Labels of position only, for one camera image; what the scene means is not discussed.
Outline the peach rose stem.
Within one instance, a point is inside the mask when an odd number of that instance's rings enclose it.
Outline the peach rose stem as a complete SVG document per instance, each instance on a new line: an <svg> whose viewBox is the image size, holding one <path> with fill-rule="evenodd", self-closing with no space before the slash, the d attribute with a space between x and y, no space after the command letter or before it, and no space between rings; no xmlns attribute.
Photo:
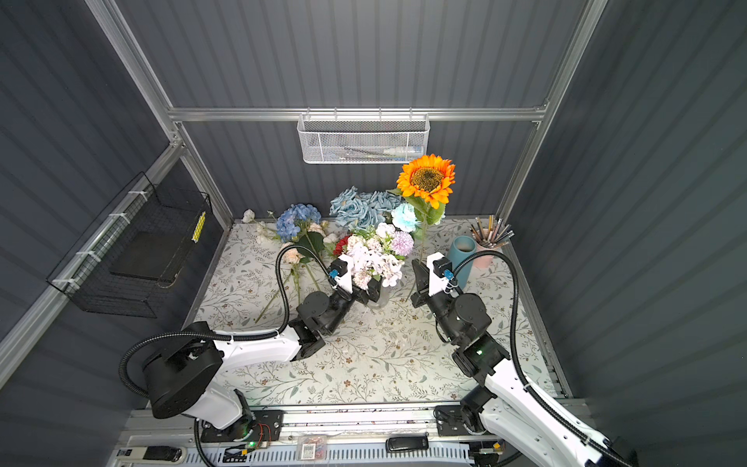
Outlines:
<svg viewBox="0 0 747 467"><path fill-rule="evenodd" d="M259 314L251 319L252 324L278 327L286 309L289 309L289 316L294 317L309 293L322 290L317 262L305 253L307 251L297 248L288 249L280 258L279 276L276 260L267 266L258 286L261 307Z"/></svg>

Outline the teal ceramic vase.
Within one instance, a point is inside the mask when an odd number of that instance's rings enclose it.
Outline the teal ceramic vase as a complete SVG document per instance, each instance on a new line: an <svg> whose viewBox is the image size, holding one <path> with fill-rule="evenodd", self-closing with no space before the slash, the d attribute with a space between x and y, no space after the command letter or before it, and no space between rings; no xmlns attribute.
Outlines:
<svg viewBox="0 0 747 467"><path fill-rule="evenodd" d="M477 252L477 243L472 237L466 237L466 235L459 235L451 243L449 254L447 258L452 262L453 268L457 268L467 258ZM469 280L470 273L472 272L473 263L468 263L463 267L458 274L456 279L459 287L465 290Z"/></svg>

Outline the red gerbera flower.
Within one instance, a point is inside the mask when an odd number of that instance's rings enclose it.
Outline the red gerbera flower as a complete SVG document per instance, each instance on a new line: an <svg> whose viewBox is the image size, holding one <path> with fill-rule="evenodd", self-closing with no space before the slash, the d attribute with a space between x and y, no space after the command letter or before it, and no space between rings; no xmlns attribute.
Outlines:
<svg viewBox="0 0 747 467"><path fill-rule="evenodd" d="M350 239L350 235L346 235L345 237L343 237L342 239L338 241L338 243L336 244L333 250L333 255L335 257L340 257L340 255L344 254L344 252L346 251L349 239Z"/></svg>

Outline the white pink flower bunch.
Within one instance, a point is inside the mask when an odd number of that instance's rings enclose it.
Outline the white pink flower bunch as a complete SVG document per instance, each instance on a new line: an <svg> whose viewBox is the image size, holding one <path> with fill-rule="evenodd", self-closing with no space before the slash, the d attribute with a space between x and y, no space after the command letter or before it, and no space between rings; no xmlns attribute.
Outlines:
<svg viewBox="0 0 747 467"><path fill-rule="evenodd" d="M344 255L353 260L353 283L370 290L371 280L382 288L396 286L403 278L406 258L414 250L409 233L392 224L379 223L375 228L358 230L347 238Z"/></svg>

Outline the blue hydrangea flower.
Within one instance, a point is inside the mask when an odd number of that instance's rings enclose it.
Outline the blue hydrangea flower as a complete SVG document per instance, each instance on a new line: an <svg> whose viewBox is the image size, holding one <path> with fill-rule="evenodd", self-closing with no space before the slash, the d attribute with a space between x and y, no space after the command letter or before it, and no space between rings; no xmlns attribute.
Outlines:
<svg viewBox="0 0 747 467"><path fill-rule="evenodd" d="M275 221L275 231L282 241L289 242L307 232L312 224L319 224L321 220L321 213L315 206L292 204Z"/></svg>

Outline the dusty blue rose bunch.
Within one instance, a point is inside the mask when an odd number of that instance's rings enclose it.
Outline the dusty blue rose bunch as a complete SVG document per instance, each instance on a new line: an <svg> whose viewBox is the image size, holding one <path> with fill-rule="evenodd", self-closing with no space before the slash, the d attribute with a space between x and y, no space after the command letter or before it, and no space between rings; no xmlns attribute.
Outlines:
<svg viewBox="0 0 747 467"><path fill-rule="evenodd" d="M332 200L329 213L340 227L349 230L375 228L403 202L402 197L389 192L361 193L352 186Z"/></svg>

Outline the orange gerbera flower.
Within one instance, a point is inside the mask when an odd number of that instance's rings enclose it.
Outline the orange gerbera flower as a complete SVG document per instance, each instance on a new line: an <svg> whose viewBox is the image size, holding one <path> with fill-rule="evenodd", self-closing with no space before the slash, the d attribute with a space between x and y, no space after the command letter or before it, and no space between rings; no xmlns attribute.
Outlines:
<svg viewBox="0 0 747 467"><path fill-rule="evenodd" d="M414 208L418 223L414 233L420 242L419 260L425 260L429 228L445 216L455 179L456 165L437 155L424 155L402 167L392 193Z"/></svg>

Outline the clear glass vase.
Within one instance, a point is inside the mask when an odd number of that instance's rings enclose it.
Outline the clear glass vase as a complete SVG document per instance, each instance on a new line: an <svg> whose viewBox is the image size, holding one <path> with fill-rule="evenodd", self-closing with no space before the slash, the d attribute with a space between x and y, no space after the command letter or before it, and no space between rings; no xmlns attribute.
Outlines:
<svg viewBox="0 0 747 467"><path fill-rule="evenodd" d="M382 309L386 305L388 305L390 299L392 296L392 288L391 287L385 287L382 288L379 292L379 295L377 296L377 301L370 300L367 304L367 307L369 309Z"/></svg>

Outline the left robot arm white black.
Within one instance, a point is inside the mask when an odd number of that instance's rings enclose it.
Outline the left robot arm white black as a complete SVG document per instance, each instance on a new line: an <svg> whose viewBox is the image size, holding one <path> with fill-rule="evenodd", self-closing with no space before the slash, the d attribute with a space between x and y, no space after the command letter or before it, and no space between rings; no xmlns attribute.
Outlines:
<svg viewBox="0 0 747 467"><path fill-rule="evenodd" d="M178 332L147 338L127 350L118 374L131 392L150 401L159 420L190 416L218 429L247 420L250 409L244 394L229 390L217 377L229 370L261 363L300 361L313 356L333 334L353 304L381 298L377 276L356 284L357 260L342 255L322 270L332 292L313 292L291 318L290 303L282 300L285 316L271 331L228 333L198 321Z"/></svg>

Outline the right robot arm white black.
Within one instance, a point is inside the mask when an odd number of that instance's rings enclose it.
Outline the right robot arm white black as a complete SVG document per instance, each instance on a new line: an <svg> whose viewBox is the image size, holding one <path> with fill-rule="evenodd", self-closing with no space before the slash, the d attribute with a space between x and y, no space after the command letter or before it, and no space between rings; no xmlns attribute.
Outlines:
<svg viewBox="0 0 747 467"><path fill-rule="evenodd" d="M439 337L454 348L454 363L477 383L460 403L466 429L503 439L538 466L636 465L634 451L623 451L525 375L517 351L517 303L509 346L490 335L484 301L457 282L459 272L481 256L475 253L458 266L441 253L412 262L412 304L428 307Z"/></svg>

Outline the floral patterned table mat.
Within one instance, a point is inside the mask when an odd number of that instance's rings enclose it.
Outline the floral patterned table mat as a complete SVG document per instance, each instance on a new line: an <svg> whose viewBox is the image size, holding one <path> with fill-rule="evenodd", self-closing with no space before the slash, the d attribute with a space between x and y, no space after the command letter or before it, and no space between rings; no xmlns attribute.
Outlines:
<svg viewBox="0 0 747 467"><path fill-rule="evenodd" d="M297 305L328 285L313 264L274 266L280 242L261 222L231 229L208 280L196 319L218 330L277 327L285 305ZM338 330L313 356L291 363L260 363L223 370L219 385L240 390L254 406L364 404L458 400L473 387L438 337L427 307L412 306L414 275L388 289L379 305L354 305ZM534 322L514 299L505 263L488 257L473 263L466 289L478 294L491 319L490 334L515 346L525 375L552 395L558 380L539 344Z"/></svg>

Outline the black remote device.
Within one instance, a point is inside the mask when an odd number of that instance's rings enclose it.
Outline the black remote device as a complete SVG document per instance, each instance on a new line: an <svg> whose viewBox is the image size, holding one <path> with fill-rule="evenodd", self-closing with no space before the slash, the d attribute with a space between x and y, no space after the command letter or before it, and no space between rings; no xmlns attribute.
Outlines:
<svg viewBox="0 0 747 467"><path fill-rule="evenodd" d="M388 438L385 442L387 453L412 453L428 449L429 441L426 435L398 435Z"/></svg>

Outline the white marker in basket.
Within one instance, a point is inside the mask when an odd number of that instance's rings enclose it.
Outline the white marker in basket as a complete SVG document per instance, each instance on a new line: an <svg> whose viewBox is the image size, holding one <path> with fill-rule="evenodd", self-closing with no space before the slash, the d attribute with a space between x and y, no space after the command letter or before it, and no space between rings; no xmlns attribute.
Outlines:
<svg viewBox="0 0 747 467"><path fill-rule="evenodd" d="M413 160L424 155L422 146L397 146L385 148L344 147L346 157L356 155L374 160Z"/></svg>

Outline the white power strip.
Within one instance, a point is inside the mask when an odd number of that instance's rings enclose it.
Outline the white power strip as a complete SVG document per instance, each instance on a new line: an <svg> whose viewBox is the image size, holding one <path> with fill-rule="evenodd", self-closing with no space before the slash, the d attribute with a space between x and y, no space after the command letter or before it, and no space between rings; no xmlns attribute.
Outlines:
<svg viewBox="0 0 747 467"><path fill-rule="evenodd" d="M148 464L180 464L185 460L184 448L171 446L126 447L118 449L118 461Z"/></svg>

